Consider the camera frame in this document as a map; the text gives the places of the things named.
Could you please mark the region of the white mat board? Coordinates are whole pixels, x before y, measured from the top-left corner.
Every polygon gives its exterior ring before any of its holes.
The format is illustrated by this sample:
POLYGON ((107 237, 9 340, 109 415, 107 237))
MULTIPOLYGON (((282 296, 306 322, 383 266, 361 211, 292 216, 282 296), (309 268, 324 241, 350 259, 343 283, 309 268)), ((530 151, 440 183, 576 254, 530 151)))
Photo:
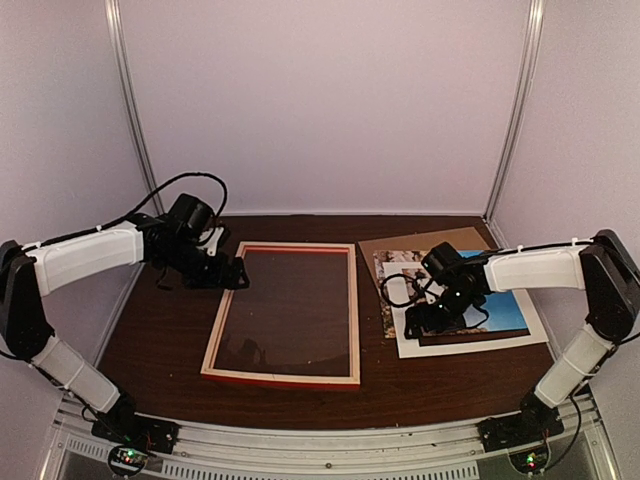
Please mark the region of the white mat board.
POLYGON ((444 355, 456 355, 476 353, 491 350, 500 350, 541 344, 548 341, 548 337, 542 321, 526 291, 516 290, 512 293, 522 310, 525 320, 529 325, 531 334, 525 337, 506 338, 499 340, 483 341, 478 343, 457 343, 448 345, 421 346, 418 339, 406 339, 404 337, 405 317, 396 318, 396 328, 399 330, 396 339, 398 356, 401 358, 432 357, 444 355))

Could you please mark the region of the wooden picture frame red edge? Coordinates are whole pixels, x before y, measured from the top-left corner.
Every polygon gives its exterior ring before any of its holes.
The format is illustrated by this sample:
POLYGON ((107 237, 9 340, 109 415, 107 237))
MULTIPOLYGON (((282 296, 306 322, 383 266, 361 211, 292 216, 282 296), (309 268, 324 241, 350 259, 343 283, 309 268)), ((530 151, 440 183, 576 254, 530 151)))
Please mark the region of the wooden picture frame red edge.
POLYGON ((200 374, 279 388, 360 386, 352 244, 244 241, 250 285, 223 293, 200 374))

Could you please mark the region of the clear acrylic sheet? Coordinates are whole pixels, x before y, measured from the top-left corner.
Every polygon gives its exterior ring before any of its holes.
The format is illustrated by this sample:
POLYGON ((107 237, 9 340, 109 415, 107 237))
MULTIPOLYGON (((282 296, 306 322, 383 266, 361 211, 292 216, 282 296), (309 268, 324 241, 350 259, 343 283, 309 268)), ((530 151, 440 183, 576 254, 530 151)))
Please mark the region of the clear acrylic sheet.
POLYGON ((244 263, 250 286, 231 296, 211 367, 349 378, 349 250, 256 246, 244 263))

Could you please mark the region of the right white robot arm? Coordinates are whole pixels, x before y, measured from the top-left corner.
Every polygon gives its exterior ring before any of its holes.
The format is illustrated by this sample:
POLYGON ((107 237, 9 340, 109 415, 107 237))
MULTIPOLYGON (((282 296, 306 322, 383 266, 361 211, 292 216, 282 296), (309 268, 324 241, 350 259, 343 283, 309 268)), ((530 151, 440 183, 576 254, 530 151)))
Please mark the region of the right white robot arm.
POLYGON ((482 308, 491 295, 551 289, 584 293, 583 327, 520 403, 521 412, 512 423, 519 440, 535 440, 550 426, 551 410, 637 336, 633 329, 639 315, 639 268, 610 229, 588 239, 468 257, 442 242, 421 264, 429 282, 441 290, 430 303, 409 305, 404 335, 411 340, 427 332, 444 332, 469 308, 482 308))

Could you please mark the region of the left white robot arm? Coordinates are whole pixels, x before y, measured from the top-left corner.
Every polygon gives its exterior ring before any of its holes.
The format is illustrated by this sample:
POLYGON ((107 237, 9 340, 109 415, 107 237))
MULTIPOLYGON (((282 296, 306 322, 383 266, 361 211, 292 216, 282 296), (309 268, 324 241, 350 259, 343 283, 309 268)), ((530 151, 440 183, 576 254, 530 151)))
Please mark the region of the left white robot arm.
POLYGON ((22 246, 1 247, 1 337, 10 356, 52 377, 101 415, 123 444, 137 442, 144 424, 125 393, 61 340, 46 319, 42 299, 88 277, 140 263, 178 272, 193 289, 245 289, 241 258, 219 247, 228 231, 214 210, 181 194, 159 217, 134 213, 112 226, 22 246))

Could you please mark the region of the landscape photo print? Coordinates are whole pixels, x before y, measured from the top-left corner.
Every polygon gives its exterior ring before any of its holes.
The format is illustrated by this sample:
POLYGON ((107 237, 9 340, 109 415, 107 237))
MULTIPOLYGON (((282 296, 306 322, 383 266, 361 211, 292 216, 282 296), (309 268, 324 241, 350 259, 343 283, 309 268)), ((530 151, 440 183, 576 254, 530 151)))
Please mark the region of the landscape photo print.
POLYGON ((407 312, 417 316, 421 346, 478 343, 531 334, 512 293, 490 295, 479 306, 468 307, 457 319, 436 323, 426 313, 443 296, 445 287, 432 281, 422 264, 425 255, 420 250, 377 250, 373 254, 387 338, 397 336, 395 319, 403 319, 407 312))

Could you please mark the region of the brown backing board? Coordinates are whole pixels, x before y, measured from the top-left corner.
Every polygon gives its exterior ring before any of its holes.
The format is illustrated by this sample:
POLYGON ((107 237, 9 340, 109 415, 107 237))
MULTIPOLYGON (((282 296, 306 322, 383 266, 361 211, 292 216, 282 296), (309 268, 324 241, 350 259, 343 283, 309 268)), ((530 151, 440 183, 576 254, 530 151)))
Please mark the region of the brown backing board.
POLYGON ((358 245, 374 285, 378 287, 384 273, 383 263, 420 264, 422 258, 442 242, 448 242, 457 250, 463 251, 481 251, 491 247, 473 227, 367 240, 359 242, 358 245))

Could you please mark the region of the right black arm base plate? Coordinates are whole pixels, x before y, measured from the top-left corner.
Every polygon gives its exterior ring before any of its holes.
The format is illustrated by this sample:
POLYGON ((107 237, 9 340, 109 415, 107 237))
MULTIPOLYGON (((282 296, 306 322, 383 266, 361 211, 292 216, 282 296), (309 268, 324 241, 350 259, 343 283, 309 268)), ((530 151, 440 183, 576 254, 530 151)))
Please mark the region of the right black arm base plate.
POLYGON ((546 438, 562 434, 565 430, 558 413, 539 423, 527 419, 523 413, 503 417, 490 417, 477 424, 483 449, 486 453, 512 450, 528 444, 542 443, 546 438))

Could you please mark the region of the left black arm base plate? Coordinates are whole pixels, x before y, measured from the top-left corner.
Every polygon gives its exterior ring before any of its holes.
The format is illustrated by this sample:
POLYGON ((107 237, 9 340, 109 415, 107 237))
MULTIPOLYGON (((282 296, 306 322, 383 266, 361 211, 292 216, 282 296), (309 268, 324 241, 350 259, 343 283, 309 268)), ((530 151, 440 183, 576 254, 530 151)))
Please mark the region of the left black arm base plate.
POLYGON ((109 429, 100 420, 96 420, 91 434, 143 452, 172 454, 179 430, 180 427, 175 422, 136 415, 132 433, 118 435, 114 429, 109 429))

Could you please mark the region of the aluminium front rail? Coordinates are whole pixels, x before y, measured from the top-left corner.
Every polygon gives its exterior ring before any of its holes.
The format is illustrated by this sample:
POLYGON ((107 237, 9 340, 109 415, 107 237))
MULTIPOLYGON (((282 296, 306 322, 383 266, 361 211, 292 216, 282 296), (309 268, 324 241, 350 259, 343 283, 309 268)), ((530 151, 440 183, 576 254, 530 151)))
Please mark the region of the aluminium front rail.
MULTIPOLYGON (((184 422, 171 454, 156 453, 132 479, 622 479, 592 407, 579 437, 544 475, 521 474, 516 452, 488 452, 473 420, 345 431, 287 431, 184 422)), ((61 410, 35 479, 117 479, 113 445, 92 437, 79 414, 61 410)))

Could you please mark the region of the left aluminium corner post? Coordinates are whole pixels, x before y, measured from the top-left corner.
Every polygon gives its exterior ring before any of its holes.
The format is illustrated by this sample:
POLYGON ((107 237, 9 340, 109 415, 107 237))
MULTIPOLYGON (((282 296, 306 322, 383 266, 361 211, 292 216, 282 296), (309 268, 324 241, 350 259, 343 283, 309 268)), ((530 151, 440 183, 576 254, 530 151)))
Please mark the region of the left aluminium corner post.
POLYGON ((143 183, 147 192, 152 193, 158 187, 158 183, 149 157, 141 117, 136 101, 134 84, 127 55, 120 2, 118 0, 106 0, 104 4, 107 27, 114 52, 130 135, 133 141, 137 161, 141 169, 143 183))

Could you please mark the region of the aluminium corner post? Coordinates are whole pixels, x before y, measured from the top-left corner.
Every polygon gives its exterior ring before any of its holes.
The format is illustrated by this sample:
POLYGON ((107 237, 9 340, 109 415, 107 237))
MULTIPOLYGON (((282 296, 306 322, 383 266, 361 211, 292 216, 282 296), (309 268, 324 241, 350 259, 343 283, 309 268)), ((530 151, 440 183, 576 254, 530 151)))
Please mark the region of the aluminium corner post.
POLYGON ((538 63, 545 11, 545 1, 531 0, 529 2, 527 25, 511 113, 501 147, 498 167, 483 215, 484 221, 488 225, 491 225, 496 217, 499 202, 506 186, 509 170, 517 149, 526 105, 531 93, 538 63))
POLYGON ((106 0, 104 4, 107 27, 114 52, 130 135, 133 141, 137 161, 141 169, 143 183, 147 192, 152 193, 158 187, 158 183, 149 157, 141 117, 136 101, 134 84, 127 55, 120 2, 118 0, 106 0))

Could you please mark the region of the right aluminium corner post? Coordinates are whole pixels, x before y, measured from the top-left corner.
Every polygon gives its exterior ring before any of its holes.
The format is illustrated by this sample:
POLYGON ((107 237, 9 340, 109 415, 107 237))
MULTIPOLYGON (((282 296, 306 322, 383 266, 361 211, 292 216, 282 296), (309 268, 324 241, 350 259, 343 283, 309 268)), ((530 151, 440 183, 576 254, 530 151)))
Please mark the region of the right aluminium corner post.
POLYGON ((509 170, 517 149, 526 105, 531 93, 538 63, 545 11, 545 1, 531 0, 529 2, 527 25, 511 113, 501 147, 498 167, 483 215, 484 221, 488 225, 491 225, 496 217, 499 202, 506 186, 509 170))

